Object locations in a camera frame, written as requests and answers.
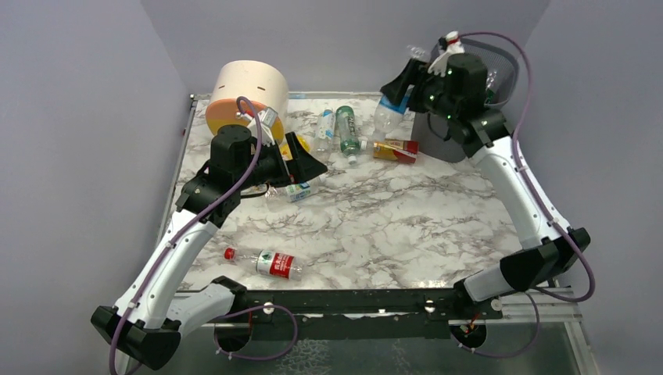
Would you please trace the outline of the clear bottle small label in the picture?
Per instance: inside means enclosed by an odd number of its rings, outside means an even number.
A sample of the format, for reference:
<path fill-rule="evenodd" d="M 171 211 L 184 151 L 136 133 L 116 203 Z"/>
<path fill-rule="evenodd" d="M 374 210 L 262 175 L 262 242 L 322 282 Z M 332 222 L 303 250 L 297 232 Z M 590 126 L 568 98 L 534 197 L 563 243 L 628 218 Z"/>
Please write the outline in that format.
<path fill-rule="evenodd" d="M 310 180 L 301 184 L 291 184 L 286 187 L 270 187 L 265 197 L 269 203 L 298 202 L 316 194 L 320 185 L 321 182 L 319 180 Z"/>

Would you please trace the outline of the clear bottle red label front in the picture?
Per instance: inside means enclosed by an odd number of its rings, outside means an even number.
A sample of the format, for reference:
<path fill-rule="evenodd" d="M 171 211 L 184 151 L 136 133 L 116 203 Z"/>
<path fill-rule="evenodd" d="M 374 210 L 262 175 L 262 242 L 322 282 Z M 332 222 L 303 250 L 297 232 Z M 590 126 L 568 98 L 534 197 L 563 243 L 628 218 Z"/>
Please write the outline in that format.
<path fill-rule="evenodd" d="M 260 275 L 299 281 L 303 264 L 293 255 L 270 249 L 226 248 L 223 257 L 230 263 Z"/>

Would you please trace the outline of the clear bottle dark green label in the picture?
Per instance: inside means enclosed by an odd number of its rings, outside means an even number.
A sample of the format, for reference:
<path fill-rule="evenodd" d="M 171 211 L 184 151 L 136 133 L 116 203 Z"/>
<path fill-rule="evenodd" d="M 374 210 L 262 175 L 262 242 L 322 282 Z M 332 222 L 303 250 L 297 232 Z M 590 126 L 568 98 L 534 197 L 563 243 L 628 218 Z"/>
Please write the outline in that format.
<path fill-rule="evenodd" d="M 486 78 L 486 100 L 485 104 L 490 105 L 493 103 L 493 99 L 496 95 L 497 90 L 497 71 L 489 70 Z"/>

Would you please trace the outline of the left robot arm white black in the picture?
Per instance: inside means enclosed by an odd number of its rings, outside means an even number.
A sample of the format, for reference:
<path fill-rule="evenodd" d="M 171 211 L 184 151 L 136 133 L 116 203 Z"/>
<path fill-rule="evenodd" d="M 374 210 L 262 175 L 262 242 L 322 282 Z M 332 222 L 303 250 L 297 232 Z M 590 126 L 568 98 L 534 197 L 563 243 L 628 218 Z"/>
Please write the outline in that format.
<path fill-rule="evenodd" d="M 100 305 L 92 314 L 92 325 L 110 346 L 111 374 L 117 372 L 120 352 L 138 366 L 162 368 L 185 335 L 229 312 L 244 292 L 235 282 L 213 282 L 182 302 L 173 301 L 197 255 L 241 203 L 242 191 L 262 184 L 282 188 L 327 173 L 293 132 L 285 136 L 290 160 L 248 127 L 229 125 L 213 137 L 209 159 L 181 189 L 170 224 L 144 269 L 113 305 Z"/>

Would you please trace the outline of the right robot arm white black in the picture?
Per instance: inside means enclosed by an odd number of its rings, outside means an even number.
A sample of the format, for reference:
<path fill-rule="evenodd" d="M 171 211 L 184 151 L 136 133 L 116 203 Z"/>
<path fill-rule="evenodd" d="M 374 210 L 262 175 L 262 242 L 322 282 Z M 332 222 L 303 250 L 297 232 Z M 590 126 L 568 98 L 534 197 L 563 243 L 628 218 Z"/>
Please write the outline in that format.
<path fill-rule="evenodd" d="M 520 153 L 515 129 L 499 109 L 486 104 L 486 65 L 468 53 L 452 54 L 437 65 L 440 72 L 411 58 L 380 91 L 393 104 L 446 118 L 450 138 L 489 179 L 521 244 L 495 266 L 456 282 L 458 298 L 475 304 L 527 291 L 569 270 L 582 259 L 590 236 L 554 209 Z"/>

